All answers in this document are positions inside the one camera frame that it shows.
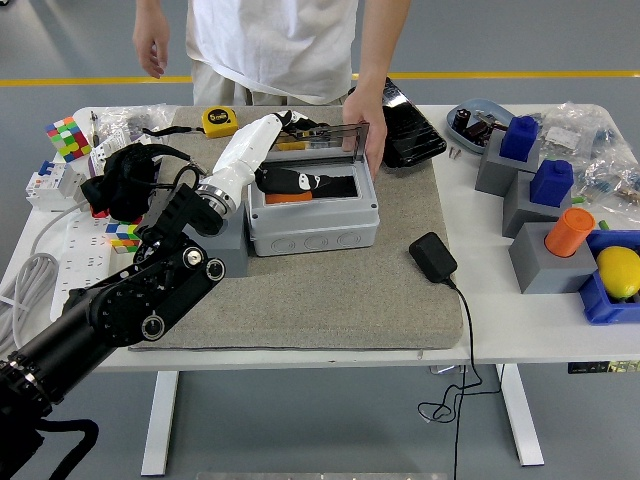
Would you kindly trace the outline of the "person's left hand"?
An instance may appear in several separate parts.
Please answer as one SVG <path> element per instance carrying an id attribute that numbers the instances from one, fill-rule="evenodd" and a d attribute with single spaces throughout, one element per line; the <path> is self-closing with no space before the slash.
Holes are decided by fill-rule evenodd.
<path id="1" fill-rule="evenodd" d="M 368 125 L 365 155 L 370 175 L 375 179 L 383 161 L 387 135 L 382 94 L 379 91 L 356 87 L 346 98 L 342 114 L 346 124 L 366 123 Z"/>

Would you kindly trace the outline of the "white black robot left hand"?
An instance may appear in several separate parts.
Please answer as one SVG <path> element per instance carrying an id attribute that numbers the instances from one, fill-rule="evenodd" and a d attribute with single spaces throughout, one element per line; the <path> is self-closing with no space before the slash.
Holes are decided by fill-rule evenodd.
<path id="1" fill-rule="evenodd" d="M 347 176 L 316 175 L 262 165 L 282 132 L 296 137 L 309 134 L 318 126 L 317 122 L 292 110 L 271 113 L 251 122 L 233 135 L 212 174 L 201 181 L 198 193 L 237 200 L 242 189 L 252 182 L 268 195 L 309 193 L 320 198 L 351 189 L 353 180 Z"/>

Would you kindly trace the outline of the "person's right hand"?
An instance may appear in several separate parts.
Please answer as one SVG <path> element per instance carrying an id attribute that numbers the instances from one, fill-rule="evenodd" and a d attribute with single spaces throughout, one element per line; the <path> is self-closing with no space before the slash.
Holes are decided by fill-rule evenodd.
<path id="1" fill-rule="evenodd" d="M 164 17 L 137 19 L 133 43 L 142 69 L 152 78 L 160 79 L 168 64 L 170 27 Z"/>

